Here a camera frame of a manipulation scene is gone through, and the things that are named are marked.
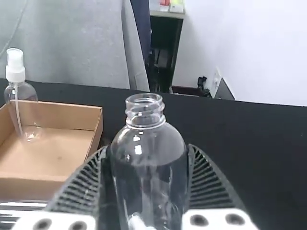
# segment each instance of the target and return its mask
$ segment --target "dark blue fabric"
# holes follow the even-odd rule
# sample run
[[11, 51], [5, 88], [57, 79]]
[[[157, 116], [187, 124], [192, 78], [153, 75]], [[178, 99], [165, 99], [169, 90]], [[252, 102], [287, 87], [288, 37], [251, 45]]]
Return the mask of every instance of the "dark blue fabric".
[[150, 28], [150, 11], [149, 0], [130, 0], [134, 12], [136, 26], [144, 60], [147, 59], [150, 52], [151, 28]]

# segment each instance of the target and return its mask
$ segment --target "spray bottle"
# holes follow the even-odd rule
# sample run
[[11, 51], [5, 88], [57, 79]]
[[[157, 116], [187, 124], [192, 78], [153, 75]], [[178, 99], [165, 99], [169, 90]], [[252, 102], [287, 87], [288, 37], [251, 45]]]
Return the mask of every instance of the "spray bottle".
[[33, 141], [41, 134], [34, 106], [38, 98], [33, 86], [25, 82], [24, 53], [19, 49], [7, 50], [6, 79], [9, 85], [4, 91], [4, 99], [15, 130], [25, 141]]

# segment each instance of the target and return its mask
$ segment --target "white spray nozzle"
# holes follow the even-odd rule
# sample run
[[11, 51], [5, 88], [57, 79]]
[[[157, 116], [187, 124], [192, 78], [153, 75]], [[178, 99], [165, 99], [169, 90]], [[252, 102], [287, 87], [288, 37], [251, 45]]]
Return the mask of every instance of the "white spray nozzle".
[[6, 66], [6, 79], [10, 82], [23, 82], [25, 80], [23, 51], [11, 48], [6, 52], [8, 60]]

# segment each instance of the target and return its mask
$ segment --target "screw hole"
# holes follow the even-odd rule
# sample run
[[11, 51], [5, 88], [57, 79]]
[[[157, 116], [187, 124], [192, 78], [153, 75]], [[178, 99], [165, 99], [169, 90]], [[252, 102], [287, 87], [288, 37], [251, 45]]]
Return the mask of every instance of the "screw hole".
[[84, 223], [83, 221], [74, 222], [70, 227], [70, 230], [86, 230], [86, 229], [87, 229], [86, 223]]
[[226, 216], [226, 222], [231, 225], [244, 225], [244, 219], [237, 214], [228, 214]]
[[208, 220], [204, 216], [201, 216], [201, 215], [191, 216], [190, 223], [191, 223], [191, 225], [201, 226], [201, 227], [209, 225]]
[[33, 230], [47, 230], [51, 223], [52, 221], [50, 219], [41, 219], [34, 225]]

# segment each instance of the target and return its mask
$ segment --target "gray fabric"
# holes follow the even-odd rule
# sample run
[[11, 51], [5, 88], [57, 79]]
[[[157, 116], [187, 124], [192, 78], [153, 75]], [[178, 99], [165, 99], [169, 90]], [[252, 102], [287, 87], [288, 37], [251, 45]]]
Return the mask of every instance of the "gray fabric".
[[[130, 0], [0, 0], [8, 47], [24, 51], [28, 80], [149, 90]], [[0, 78], [5, 65], [2, 52]]]

